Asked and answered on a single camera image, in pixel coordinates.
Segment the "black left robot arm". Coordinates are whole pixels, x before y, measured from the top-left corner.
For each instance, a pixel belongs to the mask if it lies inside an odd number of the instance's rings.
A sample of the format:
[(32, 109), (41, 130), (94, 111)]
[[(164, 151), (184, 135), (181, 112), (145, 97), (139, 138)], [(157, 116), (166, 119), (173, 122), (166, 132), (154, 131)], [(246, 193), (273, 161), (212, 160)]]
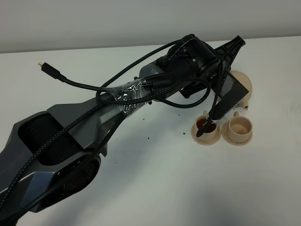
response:
[(126, 117), (145, 104), (168, 101), (176, 92), (184, 98), (204, 90), (215, 92), (206, 125), (222, 118), (248, 93), (231, 73), (245, 41), (212, 48), (193, 34), (164, 46), (167, 54), (145, 65), (133, 81), (100, 87), (68, 80), (47, 63), (42, 71), (96, 96), (78, 104), (58, 104), (16, 123), (0, 154), (0, 212), (38, 212), (85, 188), (96, 176), (107, 143)]

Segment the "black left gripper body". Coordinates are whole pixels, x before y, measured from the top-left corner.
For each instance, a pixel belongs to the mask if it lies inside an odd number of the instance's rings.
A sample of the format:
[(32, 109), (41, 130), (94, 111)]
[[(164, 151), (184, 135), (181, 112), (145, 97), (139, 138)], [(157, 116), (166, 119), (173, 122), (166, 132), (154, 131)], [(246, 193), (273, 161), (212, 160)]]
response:
[(162, 57), (162, 71), (172, 73), (182, 80), (201, 78), (207, 81), (217, 79), (220, 58), (214, 50), (195, 35), (186, 35), (171, 44)]

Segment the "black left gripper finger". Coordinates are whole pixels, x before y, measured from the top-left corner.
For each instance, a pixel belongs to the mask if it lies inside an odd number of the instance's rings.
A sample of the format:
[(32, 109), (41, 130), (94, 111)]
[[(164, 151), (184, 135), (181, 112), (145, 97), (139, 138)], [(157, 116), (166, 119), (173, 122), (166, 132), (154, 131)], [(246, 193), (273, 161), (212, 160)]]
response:
[(236, 58), (239, 50), (245, 45), (245, 41), (238, 35), (231, 41), (217, 47), (215, 53), (223, 61), (225, 69), (231, 70), (231, 65)]

